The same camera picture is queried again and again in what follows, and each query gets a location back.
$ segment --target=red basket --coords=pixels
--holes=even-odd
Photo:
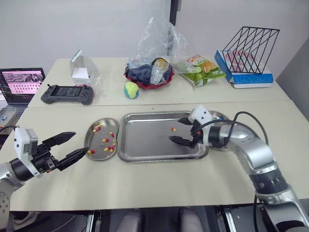
[[[174,74],[175,74],[175,73],[174,73],[174,70],[171,69],[170,75],[169,75],[169,79],[168,79],[165,83],[163,83],[163,84],[161,84],[161,85],[158,85],[158,86],[155,85],[155,84],[151,84],[151,85],[146,86],[146,85],[144,85],[143,83],[141,83],[141,82],[139,82],[139,81],[134,81],[134,80],[132,80],[132,78],[129,77],[129,76],[127,76],[127,74],[126,74],[126,78],[127,78],[129,81],[134,82],[135,84],[137,84],[139,87],[142,87],[142,88],[144,88],[144,89],[152,89],[152,88],[159,88],[159,87],[161,87],[161,86],[166,85],[168,82],[170,82],[170,81],[172,80],[172,76],[173,76]]]

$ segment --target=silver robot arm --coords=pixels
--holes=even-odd
[[[199,105],[189,117],[179,122],[190,125],[192,141],[171,136],[173,142],[194,147],[197,143],[206,146],[225,144],[231,125],[214,126],[211,114]],[[226,147],[234,152],[243,169],[249,175],[255,195],[263,204],[262,217],[272,231],[283,228],[309,227],[309,218],[292,187],[283,178],[269,146],[243,125],[235,125]]]
[[[32,129],[15,129],[14,148],[18,158],[0,164],[0,230],[8,223],[11,195],[23,187],[25,181],[40,178],[43,173],[54,169],[62,171],[86,154],[88,147],[77,149],[59,161],[51,155],[51,147],[65,143],[74,135],[74,132],[64,132],[38,145],[38,138]]]
[[[218,136],[209,142],[224,143],[230,125],[221,126]],[[276,231],[289,226],[309,227],[309,218],[293,188],[283,178],[268,145],[255,137],[244,126],[235,125],[226,147],[234,152],[243,169],[249,175],[255,194],[263,204],[265,223],[272,224]]]

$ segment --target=chips bag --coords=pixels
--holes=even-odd
[[[183,62],[174,64],[173,68],[195,87],[203,86],[212,79],[225,76],[225,73],[217,65],[200,55],[195,55]]]

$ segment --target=laptop screen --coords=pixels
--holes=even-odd
[[[28,104],[45,78],[43,69],[0,69],[0,89],[8,104]]]

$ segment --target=black wire rack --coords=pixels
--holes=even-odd
[[[242,27],[222,51],[228,69],[234,73],[263,73],[279,31]]]

